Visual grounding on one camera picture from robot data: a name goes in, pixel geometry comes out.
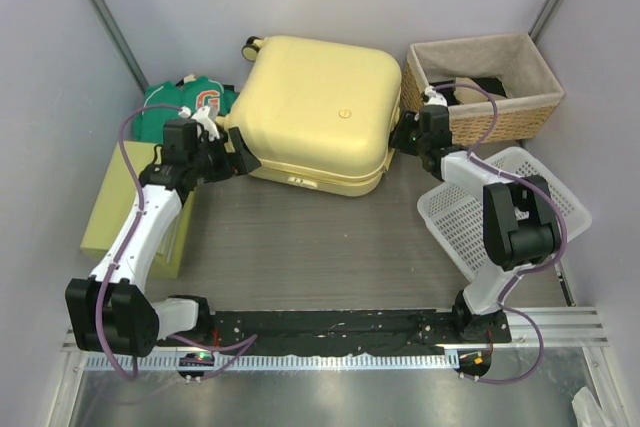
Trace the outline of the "yellow hard-shell suitcase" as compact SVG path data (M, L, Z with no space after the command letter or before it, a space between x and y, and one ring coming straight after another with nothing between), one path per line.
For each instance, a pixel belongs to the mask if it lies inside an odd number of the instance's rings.
M376 49L250 37L249 76L224 118L260 166L252 176L346 197L372 192L394 155L402 72Z

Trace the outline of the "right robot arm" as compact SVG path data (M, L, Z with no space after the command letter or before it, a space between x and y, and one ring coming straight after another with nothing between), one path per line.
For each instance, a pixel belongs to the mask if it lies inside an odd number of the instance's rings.
M389 146L418 157L434 178L480 203L488 263L457 294L451 327L465 342L487 337L521 277L547 268L566 249L566 223L551 199L548 182L540 175L518 177L500 170L470 148L454 144L449 109L444 106L403 110Z

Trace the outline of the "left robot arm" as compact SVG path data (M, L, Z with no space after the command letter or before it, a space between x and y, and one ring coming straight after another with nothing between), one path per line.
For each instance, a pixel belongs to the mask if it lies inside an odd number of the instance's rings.
M174 295L151 303L144 288L165 233L201 184L247 175L261 165L239 128L172 119L154 157L133 174L136 194L111 248L85 279L72 279L65 301L77 346L83 351L148 356L179 334L190 345L213 332L203 297Z

